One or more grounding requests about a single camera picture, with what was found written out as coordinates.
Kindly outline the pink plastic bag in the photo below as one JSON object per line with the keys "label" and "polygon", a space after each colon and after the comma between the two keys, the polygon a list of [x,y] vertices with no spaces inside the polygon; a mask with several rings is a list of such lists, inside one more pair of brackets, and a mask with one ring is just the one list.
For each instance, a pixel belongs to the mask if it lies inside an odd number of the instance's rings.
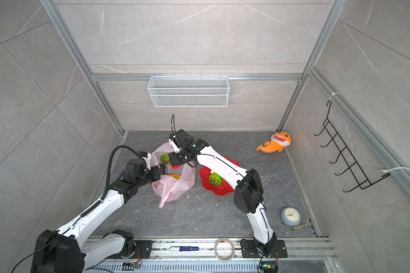
{"label": "pink plastic bag", "polygon": [[[150,166],[162,166],[160,156],[171,152],[174,152],[174,149],[169,142],[162,144],[152,152]],[[165,166],[166,171],[161,180],[152,183],[152,190],[161,198],[159,208],[163,208],[167,202],[178,199],[195,184],[196,170],[193,167],[187,164],[182,165],[179,169],[171,169],[168,164]],[[169,175],[179,175],[180,179],[177,180]]]}

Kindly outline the green bumpy fruit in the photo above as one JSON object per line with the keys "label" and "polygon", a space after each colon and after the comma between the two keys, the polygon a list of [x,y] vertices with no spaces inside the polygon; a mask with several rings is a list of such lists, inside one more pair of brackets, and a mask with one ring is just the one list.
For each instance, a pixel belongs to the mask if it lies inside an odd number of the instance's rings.
{"label": "green bumpy fruit", "polygon": [[223,179],[217,173],[212,173],[208,178],[208,182],[213,187],[219,187],[222,184]]}

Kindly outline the red flower-shaped bowl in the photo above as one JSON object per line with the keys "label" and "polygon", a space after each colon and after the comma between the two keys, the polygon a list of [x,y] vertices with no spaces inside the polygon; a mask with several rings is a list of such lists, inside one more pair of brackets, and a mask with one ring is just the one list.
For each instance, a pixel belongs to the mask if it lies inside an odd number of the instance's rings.
{"label": "red flower-shaped bowl", "polygon": [[200,169],[199,176],[202,180],[202,187],[207,191],[212,191],[217,196],[225,196],[235,192],[228,182],[206,166]]}

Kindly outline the red fruit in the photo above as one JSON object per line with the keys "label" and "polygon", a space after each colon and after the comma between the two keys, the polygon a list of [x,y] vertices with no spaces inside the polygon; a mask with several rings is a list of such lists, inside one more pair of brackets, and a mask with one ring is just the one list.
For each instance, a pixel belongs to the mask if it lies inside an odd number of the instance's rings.
{"label": "red fruit", "polygon": [[171,164],[169,164],[169,167],[170,167],[171,169],[179,169],[179,168],[181,168],[181,165],[180,165],[180,166],[172,166]]}

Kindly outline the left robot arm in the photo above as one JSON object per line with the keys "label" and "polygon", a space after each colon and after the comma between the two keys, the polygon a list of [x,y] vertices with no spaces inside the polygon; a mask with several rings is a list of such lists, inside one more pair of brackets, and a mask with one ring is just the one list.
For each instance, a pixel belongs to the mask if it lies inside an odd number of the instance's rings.
{"label": "left robot arm", "polygon": [[106,237],[85,245],[89,236],[113,212],[121,208],[138,189],[157,182],[166,168],[148,167],[133,159],[125,171],[109,186],[107,195],[59,229],[44,231],[36,240],[31,265],[33,273],[82,273],[98,262],[112,256],[129,258],[137,253],[134,235],[115,230]]}

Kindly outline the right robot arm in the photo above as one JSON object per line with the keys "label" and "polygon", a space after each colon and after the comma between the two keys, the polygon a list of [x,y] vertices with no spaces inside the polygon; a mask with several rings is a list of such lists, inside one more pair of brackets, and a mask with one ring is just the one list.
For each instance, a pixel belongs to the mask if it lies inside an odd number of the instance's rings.
{"label": "right robot arm", "polygon": [[207,142],[193,138],[182,129],[172,130],[169,143],[174,149],[169,154],[172,167],[195,161],[217,173],[234,189],[233,203],[248,217],[254,231],[255,248],[265,257],[274,254],[277,236],[267,219],[259,173],[255,169],[247,170],[233,164]]}

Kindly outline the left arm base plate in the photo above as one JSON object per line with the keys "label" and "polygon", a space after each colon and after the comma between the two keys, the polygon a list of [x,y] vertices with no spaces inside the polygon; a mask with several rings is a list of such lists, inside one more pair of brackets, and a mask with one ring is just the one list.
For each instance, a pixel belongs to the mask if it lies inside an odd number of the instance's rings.
{"label": "left arm base plate", "polygon": [[148,259],[152,250],[153,241],[139,240],[125,242],[123,251],[119,254],[124,259]]}

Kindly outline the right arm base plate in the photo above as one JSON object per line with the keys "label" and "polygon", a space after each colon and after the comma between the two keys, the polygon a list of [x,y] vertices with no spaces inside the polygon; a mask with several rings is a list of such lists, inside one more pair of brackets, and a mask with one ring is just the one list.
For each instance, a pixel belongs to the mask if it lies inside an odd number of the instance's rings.
{"label": "right arm base plate", "polygon": [[288,252],[283,240],[269,241],[266,245],[256,240],[240,241],[243,258],[287,258]]}

